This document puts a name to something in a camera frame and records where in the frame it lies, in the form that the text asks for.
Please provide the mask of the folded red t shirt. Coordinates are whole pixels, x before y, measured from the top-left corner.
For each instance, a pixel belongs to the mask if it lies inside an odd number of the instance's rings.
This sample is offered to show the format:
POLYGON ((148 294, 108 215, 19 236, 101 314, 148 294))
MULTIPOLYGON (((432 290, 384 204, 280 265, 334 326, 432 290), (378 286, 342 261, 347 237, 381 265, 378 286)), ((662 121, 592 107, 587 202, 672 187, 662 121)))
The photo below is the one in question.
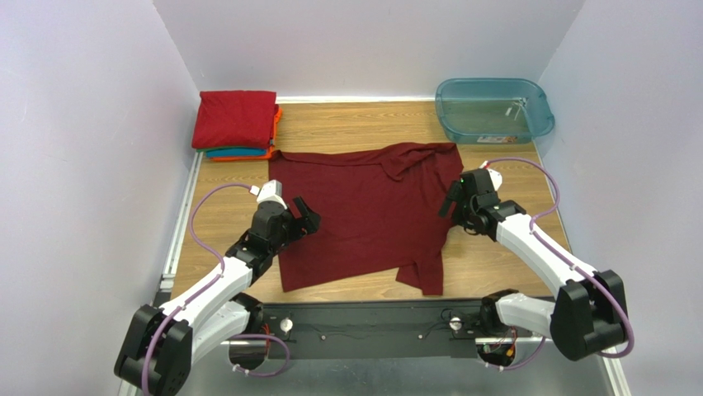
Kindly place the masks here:
POLYGON ((271 91, 202 91, 191 146, 194 149, 269 145, 277 95, 271 91))

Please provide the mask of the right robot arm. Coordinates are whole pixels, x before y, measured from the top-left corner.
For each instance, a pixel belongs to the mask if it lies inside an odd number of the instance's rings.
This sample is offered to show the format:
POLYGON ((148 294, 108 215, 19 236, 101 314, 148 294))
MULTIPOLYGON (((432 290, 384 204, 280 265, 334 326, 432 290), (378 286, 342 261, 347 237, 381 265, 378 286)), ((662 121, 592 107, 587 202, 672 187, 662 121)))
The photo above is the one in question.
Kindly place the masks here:
POLYGON ((557 244, 513 200, 501 200, 502 175, 483 165, 450 184, 440 216, 469 234, 483 235, 513 252, 548 286, 554 299, 517 290, 484 297, 479 324, 487 333, 522 328, 550 339, 570 361, 631 352, 634 331, 625 286, 614 271, 598 271, 557 244))

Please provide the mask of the teal plastic bin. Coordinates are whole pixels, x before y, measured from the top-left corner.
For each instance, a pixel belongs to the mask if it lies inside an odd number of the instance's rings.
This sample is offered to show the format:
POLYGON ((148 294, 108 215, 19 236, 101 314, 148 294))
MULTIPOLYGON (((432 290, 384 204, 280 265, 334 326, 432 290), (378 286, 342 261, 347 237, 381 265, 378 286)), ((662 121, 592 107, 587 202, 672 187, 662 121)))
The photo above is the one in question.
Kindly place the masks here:
POLYGON ((436 116, 456 144, 528 144, 549 134, 547 95, 524 78, 451 78, 436 89, 436 116))

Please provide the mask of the folded teal t shirt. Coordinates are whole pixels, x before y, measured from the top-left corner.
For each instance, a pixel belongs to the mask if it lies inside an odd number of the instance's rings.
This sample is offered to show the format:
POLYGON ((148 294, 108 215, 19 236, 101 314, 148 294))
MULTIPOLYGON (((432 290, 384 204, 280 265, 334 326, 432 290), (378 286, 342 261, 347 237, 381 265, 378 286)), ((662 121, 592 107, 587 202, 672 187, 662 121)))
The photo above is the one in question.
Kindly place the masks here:
POLYGON ((231 149, 205 153, 207 158, 263 158, 269 155, 270 148, 232 146, 231 149))

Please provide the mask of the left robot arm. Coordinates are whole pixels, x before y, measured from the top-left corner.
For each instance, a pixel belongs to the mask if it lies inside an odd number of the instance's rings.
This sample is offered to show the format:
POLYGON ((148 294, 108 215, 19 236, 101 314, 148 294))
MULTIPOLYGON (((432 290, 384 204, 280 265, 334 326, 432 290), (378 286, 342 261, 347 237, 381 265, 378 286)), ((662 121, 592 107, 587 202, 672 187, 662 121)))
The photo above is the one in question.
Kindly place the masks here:
POLYGON ((146 395, 176 395, 195 363, 221 342, 261 331, 262 303, 246 294, 293 242, 318 231, 321 217, 301 197, 291 210, 281 198, 257 204, 250 228, 215 268, 189 290, 134 313, 114 365, 114 375, 146 395))

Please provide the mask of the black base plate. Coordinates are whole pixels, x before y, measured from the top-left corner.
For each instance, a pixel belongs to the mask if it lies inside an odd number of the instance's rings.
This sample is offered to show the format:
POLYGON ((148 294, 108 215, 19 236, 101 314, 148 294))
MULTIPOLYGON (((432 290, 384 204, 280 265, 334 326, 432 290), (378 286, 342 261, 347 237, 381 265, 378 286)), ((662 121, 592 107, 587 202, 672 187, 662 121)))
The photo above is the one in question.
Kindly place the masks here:
POLYGON ((267 357, 289 361, 485 356, 475 341, 505 327, 487 300, 366 301, 269 304, 241 293, 225 301, 200 328, 173 319, 157 342, 149 374, 177 380, 218 346, 247 370, 267 357))

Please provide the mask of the maroon t shirt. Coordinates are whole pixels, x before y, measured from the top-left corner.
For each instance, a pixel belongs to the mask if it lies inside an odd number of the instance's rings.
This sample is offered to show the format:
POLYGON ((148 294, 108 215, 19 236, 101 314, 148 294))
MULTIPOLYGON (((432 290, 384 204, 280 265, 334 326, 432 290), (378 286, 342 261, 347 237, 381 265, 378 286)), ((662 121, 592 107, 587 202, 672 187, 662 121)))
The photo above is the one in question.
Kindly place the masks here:
POLYGON ((441 295, 442 249, 452 222, 439 211, 463 168, 451 143, 274 152, 270 178, 281 183, 286 200, 303 198, 321 218, 317 233, 279 256, 283 290, 394 269, 398 282, 441 295))

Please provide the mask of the folded green t shirt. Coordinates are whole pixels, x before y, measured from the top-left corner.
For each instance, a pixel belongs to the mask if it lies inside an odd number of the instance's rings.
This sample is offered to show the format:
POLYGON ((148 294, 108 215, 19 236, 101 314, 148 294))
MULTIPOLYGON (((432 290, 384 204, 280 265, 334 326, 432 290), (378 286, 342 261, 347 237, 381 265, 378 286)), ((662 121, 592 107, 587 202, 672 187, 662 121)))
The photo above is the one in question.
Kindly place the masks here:
POLYGON ((199 153, 200 152, 208 153, 208 152, 212 152, 212 151, 219 151, 219 150, 223 150, 223 149, 227 150, 227 149, 231 149, 231 148, 232 148, 232 146, 225 145, 225 146, 215 146, 215 147, 208 147, 208 148, 197 148, 196 151, 199 153))

